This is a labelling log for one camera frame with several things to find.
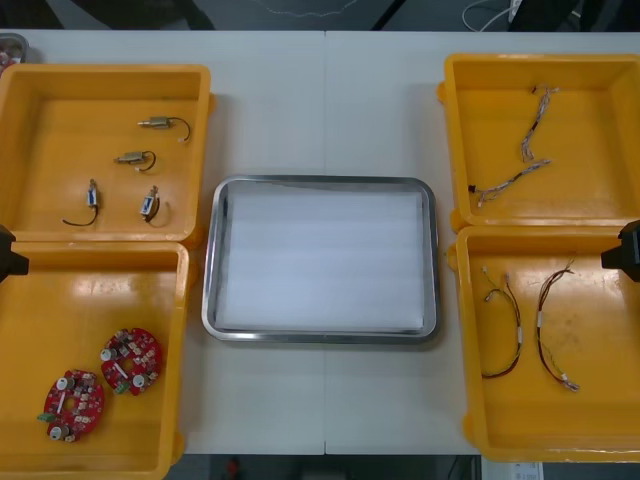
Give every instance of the metal tray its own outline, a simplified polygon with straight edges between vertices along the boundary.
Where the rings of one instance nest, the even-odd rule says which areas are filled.
[[[418,267],[420,299],[420,315],[416,316],[416,328],[396,328],[388,331],[372,329],[366,331],[355,329],[354,331],[342,328],[327,328],[326,331],[285,328],[228,328],[222,325],[221,315],[221,290],[225,282],[225,257],[230,253],[231,230],[233,223],[233,206],[237,200],[234,195],[242,189],[264,189],[295,187],[305,189],[305,193],[336,192],[336,194],[363,193],[363,194],[394,194],[415,193],[418,194],[416,221],[418,229],[417,244],[414,249],[418,251]],[[386,195],[377,196],[386,199]],[[431,189],[423,182],[415,178],[386,178],[386,177],[334,177],[334,176],[236,176],[225,179],[216,189],[213,198],[213,210],[207,258],[205,265],[202,322],[207,331],[220,340],[236,341],[274,341],[274,342],[324,342],[324,343],[386,343],[386,344],[415,344],[433,339],[440,329],[440,293],[438,282],[437,259],[437,231],[435,216],[435,198]]]
[[[29,43],[27,39],[17,33],[0,33],[0,50],[9,50],[18,63],[24,63],[27,59]]]

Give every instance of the yellow plastic bin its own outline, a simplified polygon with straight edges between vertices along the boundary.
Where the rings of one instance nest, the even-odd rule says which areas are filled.
[[[163,478],[182,454],[176,432],[189,283],[176,243],[16,243],[24,277],[0,284],[0,478]],[[158,381],[138,397],[116,395],[100,351],[122,328],[144,328],[163,349]],[[36,420],[67,369],[98,375],[105,409],[75,443],[55,442]]]
[[[551,164],[478,206],[529,165],[520,145],[540,102],[559,88],[531,139]],[[456,210],[466,225],[623,226],[640,218],[640,63],[635,55],[456,54],[438,89],[447,116]]]
[[[640,461],[640,284],[604,270],[600,253],[619,245],[607,227],[468,227],[449,250],[456,271],[468,415],[465,433],[499,462]],[[542,340],[576,393],[544,369],[537,351],[537,302],[544,280],[574,259],[544,304]],[[514,370],[515,316],[504,298],[485,301],[509,274],[523,326]]]
[[[176,241],[193,246],[205,142],[214,97],[197,65],[15,65],[0,81],[0,224],[18,241]],[[180,117],[169,129],[142,128],[152,116]],[[152,151],[139,173],[114,159]],[[87,206],[97,183],[100,211]],[[160,209],[146,223],[144,197]]]

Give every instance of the red circuit board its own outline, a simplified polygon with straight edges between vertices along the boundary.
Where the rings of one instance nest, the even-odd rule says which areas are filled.
[[[68,429],[68,435],[62,435],[61,439],[74,442],[91,433],[100,421],[104,390],[98,385],[98,377],[94,373],[67,370],[64,378],[67,381],[71,379],[73,387],[59,389],[58,382],[54,383],[44,402],[44,413],[38,418],[49,424],[47,435],[51,435],[54,428]]]
[[[153,385],[160,375],[162,349],[146,330],[119,330],[107,342],[105,351],[112,353],[111,358],[103,361],[102,373],[116,393],[128,390],[137,396]]]

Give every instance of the white table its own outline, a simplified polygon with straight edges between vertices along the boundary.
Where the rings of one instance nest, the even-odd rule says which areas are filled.
[[[201,63],[218,109],[206,220],[230,174],[415,176],[437,200],[444,329],[431,348],[229,344],[200,321],[185,345],[188,453],[465,454],[444,115],[434,90],[453,52],[634,52],[640,34],[21,32],[42,61]],[[202,260],[202,252],[196,255]]]

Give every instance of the floor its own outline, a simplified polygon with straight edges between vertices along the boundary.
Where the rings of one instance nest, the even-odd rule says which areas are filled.
[[[166,0],[155,0],[160,3]],[[385,30],[464,31],[462,10],[472,0],[407,0],[388,22]],[[71,0],[47,0],[67,29],[107,29]],[[369,30],[391,4],[391,0],[195,0],[218,30]],[[604,30],[620,0],[607,0],[605,11],[594,30]],[[495,0],[469,11],[467,20],[479,29],[509,6],[509,0]],[[185,20],[163,26],[168,30],[187,29]],[[488,30],[504,31],[506,16]],[[575,27],[567,24],[563,30]],[[185,455],[170,471],[169,480],[220,480],[230,460],[226,455]],[[453,456],[242,456],[242,480],[297,480],[338,478],[387,480],[472,479],[475,463],[471,457]],[[640,465],[549,464],[545,479],[625,480],[640,478]]]
[[[450,478],[471,479],[471,459],[460,457]],[[167,479],[221,480],[229,460],[224,455],[185,455]],[[239,460],[241,480],[437,480],[447,478],[455,457],[245,455]]]
[[[218,30],[369,30],[392,0],[194,0]],[[107,27],[71,0],[47,0],[65,28]],[[607,0],[594,30],[604,30],[621,0]],[[406,0],[385,30],[464,31],[462,10],[472,0]],[[509,0],[489,1],[469,10],[467,21],[479,29],[508,8]],[[504,31],[507,16],[492,23],[489,31]],[[165,25],[169,30],[187,29],[185,20]],[[562,30],[575,30],[575,24]]]

